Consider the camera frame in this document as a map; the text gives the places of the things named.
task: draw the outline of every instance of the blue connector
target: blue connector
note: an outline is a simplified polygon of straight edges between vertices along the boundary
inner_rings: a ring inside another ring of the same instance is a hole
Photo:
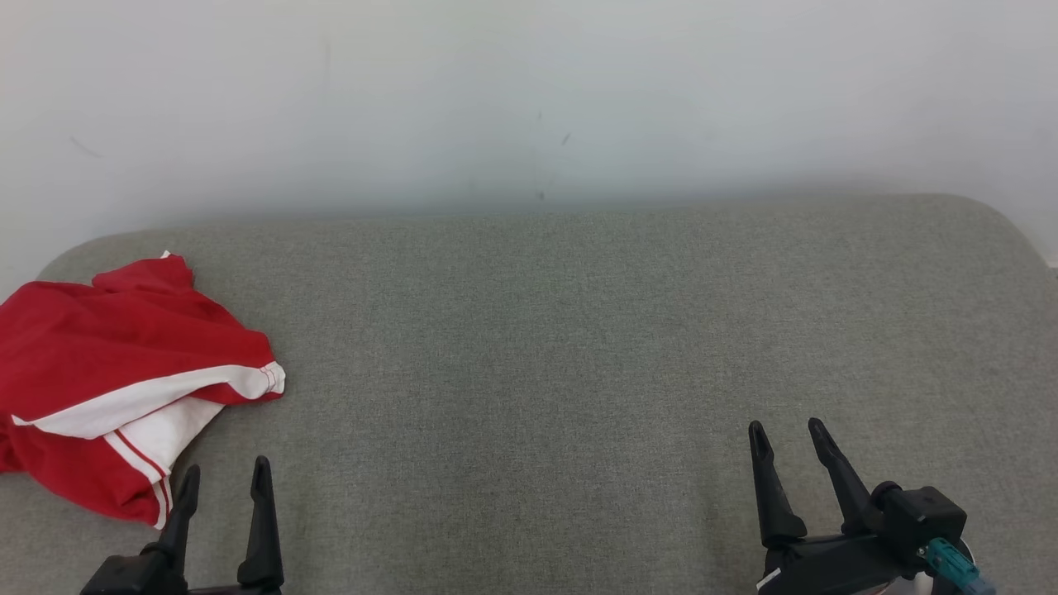
[[[941,576],[955,583],[965,595],[996,595],[996,588],[981,576],[973,562],[946,539],[929,542],[926,561]]]

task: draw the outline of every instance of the white trim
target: white trim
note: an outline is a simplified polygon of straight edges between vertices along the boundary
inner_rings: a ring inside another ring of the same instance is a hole
[[[227,384],[242,398],[255,400],[268,393],[282,393],[285,381],[286,373],[276,362],[259,368],[218,365],[135,382],[33,421],[15,415],[11,417],[17,426],[36,426],[51,434],[91,439],[113,432],[203,386]]]
[[[162,527],[165,526],[165,522],[169,520],[169,510],[167,510],[167,508],[172,507],[172,490],[166,489],[168,485],[169,485],[169,479],[164,477],[161,482],[158,482],[157,484],[152,484],[150,486],[151,488],[153,488],[154,498],[158,500],[158,520],[154,521],[154,528],[158,530],[162,530]],[[168,507],[166,507],[165,505],[166,491],[168,491],[169,493]]]

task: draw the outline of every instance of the white wall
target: white wall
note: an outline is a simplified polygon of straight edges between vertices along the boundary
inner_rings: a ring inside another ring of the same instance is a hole
[[[0,296],[217,217],[842,191],[1058,262],[1058,2],[0,0]]]

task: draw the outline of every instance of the gray fabric surface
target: gray fabric surface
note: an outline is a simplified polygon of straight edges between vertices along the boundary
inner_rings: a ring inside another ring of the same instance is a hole
[[[1053,589],[1058,282],[979,203],[154,231],[42,278],[166,249],[289,374],[181,458],[203,475],[193,585],[234,579],[263,453],[290,594],[752,593],[746,427],[765,423],[809,531],[833,533],[819,416],[871,486],[960,503],[1005,593]],[[0,527],[4,593],[76,593],[154,535],[19,475],[0,476]]]

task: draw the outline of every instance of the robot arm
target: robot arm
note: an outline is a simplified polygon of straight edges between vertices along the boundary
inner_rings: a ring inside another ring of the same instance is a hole
[[[254,516],[250,524],[247,559],[239,564],[238,584],[188,591],[184,580],[187,525],[198,508],[199,467],[193,465],[180,485],[168,522],[158,541],[139,556],[111,556],[88,581],[80,595],[281,595],[282,557],[268,458],[258,456],[250,497]]]
[[[839,535],[806,537],[776,472],[764,427],[750,423],[761,543],[767,548],[760,595],[867,595],[918,573],[936,577],[932,595],[995,595],[961,541],[962,508],[929,486],[904,490],[883,482],[868,492],[823,422],[813,418],[808,431],[844,522]]]

